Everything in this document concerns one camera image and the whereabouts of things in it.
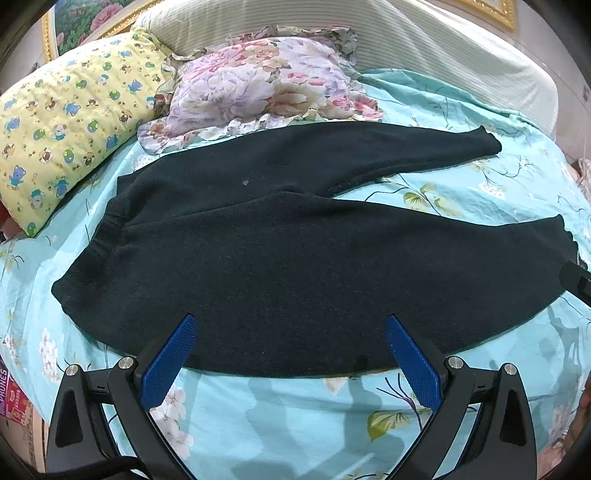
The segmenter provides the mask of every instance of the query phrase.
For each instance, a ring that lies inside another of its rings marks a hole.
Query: rose painting
[[[123,18],[123,10],[133,3],[145,1],[59,0],[53,10],[58,54],[76,48],[110,20]]]

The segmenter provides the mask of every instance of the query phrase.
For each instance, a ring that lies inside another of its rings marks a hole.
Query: light blue bedsheet
[[[378,179],[340,198],[486,225],[561,213],[581,257],[588,258],[591,207],[571,180],[561,151],[535,126],[516,112],[482,105],[455,87],[417,74],[380,70],[362,81],[387,111],[387,122],[452,132],[482,124],[503,150],[498,157],[460,167]],[[5,335],[0,353],[46,420],[68,363],[105,368],[120,357],[78,331],[51,295],[51,285],[88,244],[115,194],[116,178],[155,158],[137,143],[127,143],[37,238],[0,247],[0,332]],[[590,317],[582,302],[565,293],[524,325],[461,353],[473,367],[517,365],[538,450],[564,430],[578,401],[591,364]],[[399,371],[276,380],[184,369],[153,415],[201,479],[353,480],[381,479],[389,472],[429,412],[418,405]],[[453,467],[474,417],[469,412],[441,473]],[[122,450],[130,453],[117,419],[111,425]]]

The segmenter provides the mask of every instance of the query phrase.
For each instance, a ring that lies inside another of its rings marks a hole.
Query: floral pillow
[[[352,78],[356,72],[347,59],[354,53],[352,42],[343,54],[342,43],[320,34],[333,31],[254,38],[212,53],[207,53],[210,48],[186,59],[174,57],[181,65],[172,84],[157,95],[158,108],[167,116],[140,127],[141,145],[161,153],[186,147],[196,137],[215,140],[283,127],[296,119],[380,120],[377,101]]]
[[[588,202],[591,203],[591,160],[581,158],[579,160],[581,167],[581,179],[579,180],[579,188]]]

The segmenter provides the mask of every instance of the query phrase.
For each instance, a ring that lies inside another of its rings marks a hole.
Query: white headboard
[[[345,25],[359,37],[357,69],[396,68],[522,112],[554,138],[552,78],[503,39],[423,0],[164,0],[136,22],[177,54],[267,25]]]

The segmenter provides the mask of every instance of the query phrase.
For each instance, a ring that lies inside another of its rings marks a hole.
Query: yellow pillow
[[[67,52],[0,97],[0,201],[27,235],[153,119],[169,54],[145,29],[133,29]]]

